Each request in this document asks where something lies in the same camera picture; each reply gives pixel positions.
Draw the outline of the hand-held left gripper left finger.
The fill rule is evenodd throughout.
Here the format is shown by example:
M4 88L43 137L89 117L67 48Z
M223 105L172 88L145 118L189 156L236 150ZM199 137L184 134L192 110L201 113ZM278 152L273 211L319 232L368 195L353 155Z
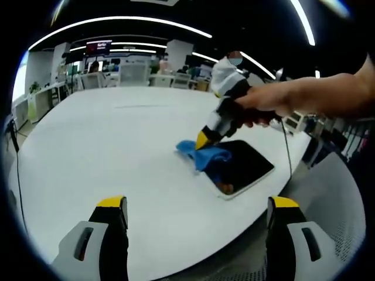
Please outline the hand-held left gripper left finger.
M127 230L127 198L105 198L63 237L51 267L62 280L128 280Z

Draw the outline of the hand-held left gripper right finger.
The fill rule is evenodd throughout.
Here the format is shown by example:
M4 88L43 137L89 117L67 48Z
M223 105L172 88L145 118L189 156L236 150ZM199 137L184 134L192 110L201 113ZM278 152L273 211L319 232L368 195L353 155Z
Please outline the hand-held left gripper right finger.
M266 280L333 280L337 276L335 243L298 203L268 198Z

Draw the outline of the person's right hand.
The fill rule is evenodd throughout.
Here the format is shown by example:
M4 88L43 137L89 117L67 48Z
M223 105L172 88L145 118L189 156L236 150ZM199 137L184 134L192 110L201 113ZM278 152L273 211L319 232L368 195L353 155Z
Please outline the person's right hand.
M236 103L244 109L256 109L261 112L256 117L248 118L247 126L252 127L254 124L267 126L271 118L262 117L266 115L266 112L285 117L296 110L293 93L293 87L288 82L266 84L261 87L252 87L246 95L237 98Z

